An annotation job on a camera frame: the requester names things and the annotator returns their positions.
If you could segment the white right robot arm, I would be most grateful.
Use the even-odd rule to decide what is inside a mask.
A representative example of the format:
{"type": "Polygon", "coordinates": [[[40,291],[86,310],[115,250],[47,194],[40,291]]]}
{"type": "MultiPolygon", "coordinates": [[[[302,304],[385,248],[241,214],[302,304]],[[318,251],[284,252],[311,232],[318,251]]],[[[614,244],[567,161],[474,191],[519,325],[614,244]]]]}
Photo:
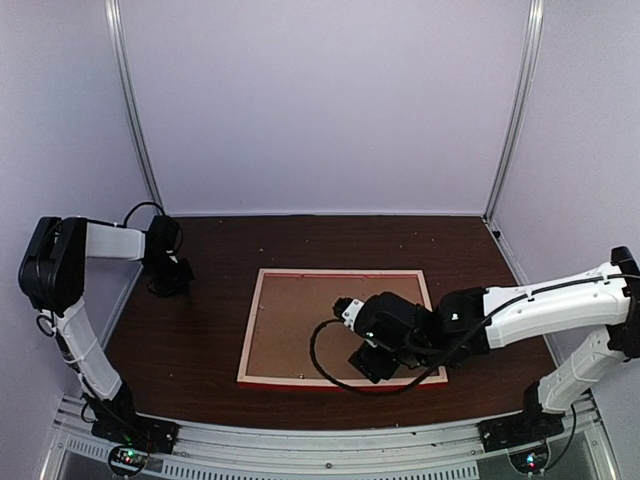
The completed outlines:
{"type": "Polygon", "coordinates": [[[530,442],[607,372],[638,357],[639,266],[620,246],[586,272],[528,286],[459,290],[434,309],[383,292],[340,298],[333,312],[362,338],[349,362],[372,383],[390,379],[401,366],[430,375],[530,337],[592,328],[564,364],[526,390],[512,430],[530,442]]]}

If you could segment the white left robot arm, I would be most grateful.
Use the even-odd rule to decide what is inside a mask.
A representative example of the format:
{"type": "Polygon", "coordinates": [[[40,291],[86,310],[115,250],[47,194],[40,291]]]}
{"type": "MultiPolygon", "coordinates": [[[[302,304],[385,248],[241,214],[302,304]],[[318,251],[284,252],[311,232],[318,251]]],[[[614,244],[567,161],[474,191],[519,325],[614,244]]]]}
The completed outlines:
{"type": "Polygon", "coordinates": [[[22,293],[37,311],[42,333],[54,339],[73,370],[97,417],[123,444],[144,433],[130,389],[111,365],[90,324],[84,300],[89,258],[138,262],[150,277],[152,294],[182,295],[194,279],[179,257],[179,224],[155,216],[145,230],[85,217],[41,218],[18,272],[22,293]]]}

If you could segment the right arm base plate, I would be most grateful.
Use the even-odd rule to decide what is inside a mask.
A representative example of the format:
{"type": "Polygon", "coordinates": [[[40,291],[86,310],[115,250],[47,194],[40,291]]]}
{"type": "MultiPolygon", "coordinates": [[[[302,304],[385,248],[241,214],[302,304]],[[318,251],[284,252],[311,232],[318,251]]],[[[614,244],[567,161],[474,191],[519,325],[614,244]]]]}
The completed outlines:
{"type": "Polygon", "coordinates": [[[528,417],[518,413],[484,420],[478,429],[485,452],[511,449],[535,443],[564,432],[563,416],[542,414],[528,417]]]}

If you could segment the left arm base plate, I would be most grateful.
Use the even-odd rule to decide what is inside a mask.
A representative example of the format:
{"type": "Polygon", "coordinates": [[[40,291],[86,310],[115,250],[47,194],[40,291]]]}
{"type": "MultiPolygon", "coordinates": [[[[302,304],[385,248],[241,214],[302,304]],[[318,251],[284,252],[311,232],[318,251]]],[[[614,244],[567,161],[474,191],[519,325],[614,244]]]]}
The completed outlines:
{"type": "Polygon", "coordinates": [[[125,427],[114,419],[98,420],[91,427],[93,436],[113,443],[134,447],[149,453],[171,454],[179,432],[179,425],[168,420],[141,416],[137,424],[125,427]]]}

